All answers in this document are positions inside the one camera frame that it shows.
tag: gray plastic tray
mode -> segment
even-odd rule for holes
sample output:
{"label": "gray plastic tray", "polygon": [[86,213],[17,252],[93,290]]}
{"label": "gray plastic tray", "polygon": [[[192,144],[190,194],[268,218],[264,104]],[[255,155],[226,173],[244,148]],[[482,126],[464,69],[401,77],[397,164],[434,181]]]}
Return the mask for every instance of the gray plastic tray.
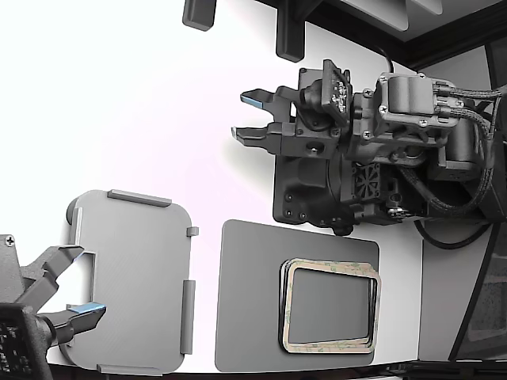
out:
{"label": "gray plastic tray", "polygon": [[[366,366],[372,354],[289,354],[278,341],[280,267],[292,258],[370,263],[373,241],[230,220],[223,226],[215,365],[222,372],[312,371]],[[352,339],[368,327],[368,281],[295,275],[291,340]]]}
{"label": "gray plastic tray", "polygon": [[192,353],[190,240],[185,209],[169,199],[94,190],[69,206],[71,241],[94,254],[98,327],[60,346],[75,365],[106,374],[162,375]]}

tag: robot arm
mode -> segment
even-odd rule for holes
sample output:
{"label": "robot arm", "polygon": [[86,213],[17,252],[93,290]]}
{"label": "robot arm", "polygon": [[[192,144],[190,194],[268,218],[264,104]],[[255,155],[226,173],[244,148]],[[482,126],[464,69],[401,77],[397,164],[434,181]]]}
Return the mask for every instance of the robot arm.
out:
{"label": "robot arm", "polygon": [[[375,90],[353,93],[349,71],[325,60],[322,70],[300,70],[297,90],[242,94],[274,122],[233,128],[233,136],[276,155],[278,222],[309,222],[341,236],[362,222],[421,227],[424,219],[466,219],[487,226],[507,215],[496,128],[506,93],[394,73],[381,74]],[[484,112],[489,104],[492,115]]]}
{"label": "robot arm", "polygon": [[0,235],[0,379],[52,380],[48,349],[97,327],[106,308],[95,302],[37,314],[58,290],[58,277],[83,253],[77,245],[50,247],[20,267],[14,238]]}

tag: gray mat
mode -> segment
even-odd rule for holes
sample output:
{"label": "gray mat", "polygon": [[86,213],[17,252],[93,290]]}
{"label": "gray mat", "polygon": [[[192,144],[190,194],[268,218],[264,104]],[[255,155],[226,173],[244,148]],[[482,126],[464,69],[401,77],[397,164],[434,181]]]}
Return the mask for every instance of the gray mat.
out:
{"label": "gray mat", "polygon": [[[226,222],[215,350],[219,371],[312,371],[372,362],[373,354],[288,354],[279,345],[280,266],[295,257],[366,262],[379,269],[379,248],[373,241]],[[305,270],[296,273],[292,341],[367,335],[368,281]]]}

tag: ceiling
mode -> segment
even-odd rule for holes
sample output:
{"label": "ceiling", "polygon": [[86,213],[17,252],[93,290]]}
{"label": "ceiling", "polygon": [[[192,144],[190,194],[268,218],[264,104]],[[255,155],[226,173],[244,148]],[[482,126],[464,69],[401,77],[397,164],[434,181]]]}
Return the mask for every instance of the ceiling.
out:
{"label": "ceiling", "polygon": [[[406,42],[501,0],[441,0],[442,13],[435,14],[420,0],[326,0],[339,9]],[[384,22],[373,17],[380,17]]]}

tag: rectangular gasket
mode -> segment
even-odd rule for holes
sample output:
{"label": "rectangular gasket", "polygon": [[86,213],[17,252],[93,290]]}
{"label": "rectangular gasket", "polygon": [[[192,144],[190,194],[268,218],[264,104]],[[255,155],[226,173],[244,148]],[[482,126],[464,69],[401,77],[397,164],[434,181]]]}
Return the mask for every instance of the rectangular gasket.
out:
{"label": "rectangular gasket", "polygon": [[[368,336],[348,340],[331,340],[293,344],[289,342],[291,320],[292,288],[296,269],[308,269],[344,276],[356,276],[370,279],[370,318]],[[369,263],[351,263],[338,261],[317,261],[292,259],[282,265],[280,271],[282,289],[280,292],[280,340],[289,353],[321,354],[369,354],[375,350],[379,324],[381,280],[377,271]]]}

